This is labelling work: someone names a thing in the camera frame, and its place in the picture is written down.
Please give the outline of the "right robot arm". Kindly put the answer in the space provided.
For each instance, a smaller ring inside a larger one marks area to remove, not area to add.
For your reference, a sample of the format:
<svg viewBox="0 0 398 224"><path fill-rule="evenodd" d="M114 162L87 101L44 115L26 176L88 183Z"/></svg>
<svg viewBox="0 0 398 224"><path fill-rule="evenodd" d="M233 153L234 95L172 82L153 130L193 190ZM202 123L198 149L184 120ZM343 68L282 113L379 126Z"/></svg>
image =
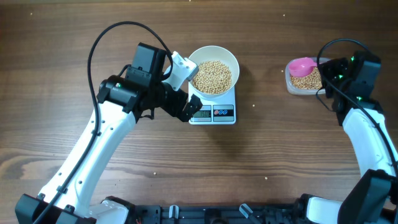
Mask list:
<svg viewBox="0 0 398 224"><path fill-rule="evenodd" d="M370 98L381 69L381 59L368 51L350 58L324 60L298 58L287 66L291 78L308 77L319 71L332 112L348 135L361 178L342 201L313 195L297 200L295 220L306 223L397 223L397 151L388 135L378 101Z"/></svg>

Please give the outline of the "pink plastic scoop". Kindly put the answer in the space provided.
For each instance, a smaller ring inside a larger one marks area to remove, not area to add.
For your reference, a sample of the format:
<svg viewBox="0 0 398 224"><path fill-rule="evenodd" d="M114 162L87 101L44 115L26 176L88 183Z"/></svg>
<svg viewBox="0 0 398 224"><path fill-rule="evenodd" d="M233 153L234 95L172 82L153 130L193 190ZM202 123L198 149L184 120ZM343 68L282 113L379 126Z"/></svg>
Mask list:
<svg viewBox="0 0 398 224"><path fill-rule="evenodd" d="M306 77L317 66L316 62L308 57L297 58L289 63L288 69L291 76L296 78Z"/></svg>

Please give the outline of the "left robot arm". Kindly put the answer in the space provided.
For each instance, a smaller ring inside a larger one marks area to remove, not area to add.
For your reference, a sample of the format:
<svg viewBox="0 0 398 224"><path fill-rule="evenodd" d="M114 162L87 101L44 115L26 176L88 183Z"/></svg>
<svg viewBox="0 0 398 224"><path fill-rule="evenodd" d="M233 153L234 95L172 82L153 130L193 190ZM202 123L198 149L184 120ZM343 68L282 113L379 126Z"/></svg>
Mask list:
<svg viewBox="0 0 398 224"><path fill-rule="evenodd" d="M197 96L181 89L198 72L198 66L178 53L164 69L166 53L139 44L123 74L102 81L95 108L83 134L58 172L35 197L22 195L15 213L19 223L129 223L133 204L108 197L91 205L96 185L124 137L146 110L162 108L187 122L201 108Z"/></svg>

